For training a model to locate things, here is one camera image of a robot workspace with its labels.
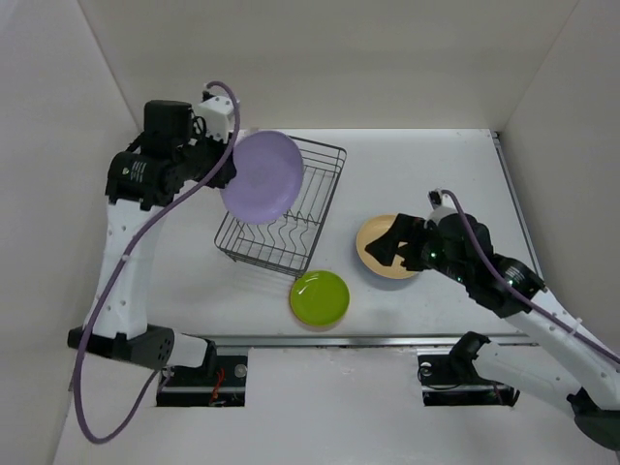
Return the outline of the green plate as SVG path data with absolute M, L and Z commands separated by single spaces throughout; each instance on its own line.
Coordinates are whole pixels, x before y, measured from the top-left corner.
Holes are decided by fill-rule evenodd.
M 292 285 L 289 303 L 294 316 L 307 324 L 340 322 L 351 301 L 349 288 L 337 274 L 327 270 L 309 271 Z

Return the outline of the orange plate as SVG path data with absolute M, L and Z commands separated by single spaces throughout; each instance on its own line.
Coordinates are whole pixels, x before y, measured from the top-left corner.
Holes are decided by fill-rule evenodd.
M 328 325 L 312 325 L 312 324 L 307 324 L 303 321 L 300 320 L 295 320 L 295 323 L 303 328 L 304 330 L 307 331 L 313 331 L 313 332 L 326 332 L 326 331 L 330 331 L 332 329 L 335 329 L 336 327 L 338 327 L 340 322 L 334 322 Z

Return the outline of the light purple plate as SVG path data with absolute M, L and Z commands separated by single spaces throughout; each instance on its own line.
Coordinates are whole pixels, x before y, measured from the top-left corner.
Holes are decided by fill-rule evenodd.
M 368 279 L 370 286 L 383 291 L 396 291 L 407 288 L 415 282 L 415 278 L 390 279 L 381 276 L 372 276 Z

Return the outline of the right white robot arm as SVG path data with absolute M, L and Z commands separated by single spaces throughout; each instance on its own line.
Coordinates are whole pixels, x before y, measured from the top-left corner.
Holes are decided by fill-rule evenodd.
M 477 305 L 532 338 L 555 360 L 539 366 L 488 336 L 465 333 L 442 366 L 458 384 L 498 382 L 566 414 L 590 440 L 619 449 L 619 358 L 582 327 L 526 264 L 495 252 L 486 225 L 439 206 L 428 218 L 398 214 L 356 246 L 367 264 L 435 270 Z

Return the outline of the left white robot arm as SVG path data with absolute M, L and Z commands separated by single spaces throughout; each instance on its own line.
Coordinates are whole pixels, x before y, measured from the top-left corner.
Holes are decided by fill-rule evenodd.
M 202 385 L 216 375 L 215 343 L 150 324 L 147 298 L 165 217 L 200 188 L 223 189 L 236 176 L 239 103 L 210 93 L 197 105 L 152 100 L 143 116 L 142 132 L 108 168 L 98 287 L 83 325 L 68 334 L 77 350 L 73 379 L 92 354 L 154 372 L 183 367 Z

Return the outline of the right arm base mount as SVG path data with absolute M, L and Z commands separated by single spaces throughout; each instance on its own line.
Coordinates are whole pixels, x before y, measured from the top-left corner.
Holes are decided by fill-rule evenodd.
M 458 374 L 448 355 L 418 356 L 418 381 L 425 407 L 514 407 L 520 391 L 514 387 Z

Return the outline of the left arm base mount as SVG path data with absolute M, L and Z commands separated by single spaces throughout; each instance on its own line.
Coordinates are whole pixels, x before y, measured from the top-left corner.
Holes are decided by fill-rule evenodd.
M 160 408 L 244 407 L 248 353 L 233 348 L 217 356 L 212 376 L 195 368 L 173 367 L 161 376 L 156 393 Z

